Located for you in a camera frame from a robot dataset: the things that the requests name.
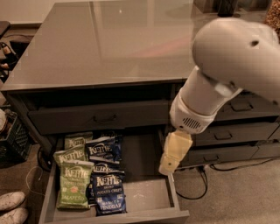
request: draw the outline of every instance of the basket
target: basket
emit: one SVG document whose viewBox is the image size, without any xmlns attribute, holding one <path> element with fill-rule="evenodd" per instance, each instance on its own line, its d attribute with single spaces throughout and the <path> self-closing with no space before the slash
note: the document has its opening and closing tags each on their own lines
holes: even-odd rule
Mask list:
<svg viewBox="0 0 280 224">
<path fill-rule="evenodd" d="M 0 162 L 24 162 L 32 146 L 28 131 L 16 116 L 5 138 L 0 139 Z"/>
</svg>

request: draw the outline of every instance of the white wall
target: white wall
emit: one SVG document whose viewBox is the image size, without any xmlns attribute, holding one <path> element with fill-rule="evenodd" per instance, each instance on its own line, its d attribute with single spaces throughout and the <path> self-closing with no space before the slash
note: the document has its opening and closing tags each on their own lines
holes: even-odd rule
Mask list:
<svg viewBox="0 0 280 224">
<path fill-rule="evenodd" d="M 0 0 L 0 21 L 11 24 L 42 23 L 54 3 L 86 0 Z"/>
</svg>

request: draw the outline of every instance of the open drawer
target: open drawer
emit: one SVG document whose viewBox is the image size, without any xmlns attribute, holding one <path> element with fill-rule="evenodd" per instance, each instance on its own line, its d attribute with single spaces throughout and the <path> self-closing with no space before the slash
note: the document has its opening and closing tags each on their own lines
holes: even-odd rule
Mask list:
<svg viewBox="0 0 280 224">
<path fill-rule="evenodd" d="M 185 223 L 188 211 L 180 211 L 172 175 L 158 173 L 162 149 L 158 132 L 146 129 L 123 135 L 122 170 L 127 213 L 95 217 L 95 208 L 82 212 L 59 211 L 57 167 L 50 174 L 39 224 L 45 223 Z"/>
</svg>

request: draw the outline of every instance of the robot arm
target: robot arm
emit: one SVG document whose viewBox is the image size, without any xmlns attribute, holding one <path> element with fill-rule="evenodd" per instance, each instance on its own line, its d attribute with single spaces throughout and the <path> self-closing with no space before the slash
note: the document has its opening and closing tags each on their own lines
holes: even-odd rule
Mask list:
<svg viewBox="0 0 280 224">
<path fill-rule="evenodd" d="M 267 25 L 218 18 L 205 25 L 192 45 L 196 67 L 171 105 L 177 130 L 165 139 L 159 171 L 174 172 L 219 109 L 243 89 L 280 104 L 280 46 Z"/>
</svg>

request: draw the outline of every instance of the white shoe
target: white shoe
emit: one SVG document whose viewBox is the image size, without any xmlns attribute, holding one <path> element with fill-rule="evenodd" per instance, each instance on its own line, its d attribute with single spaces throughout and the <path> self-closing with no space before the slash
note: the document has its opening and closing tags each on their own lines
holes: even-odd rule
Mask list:
<svg viewBox="0 0 280 224">
<path fill-rule="evenodd" d="M 27 217 L 27 209 L 19 207 L 0 216 L 0 224 L 23 224 Z"/>
<path fill-rule="evenodd" d="M 9 192 L 0 196 L 0 211 L 10 211 L 25 201 L 23 192 Z"/>
</svg>

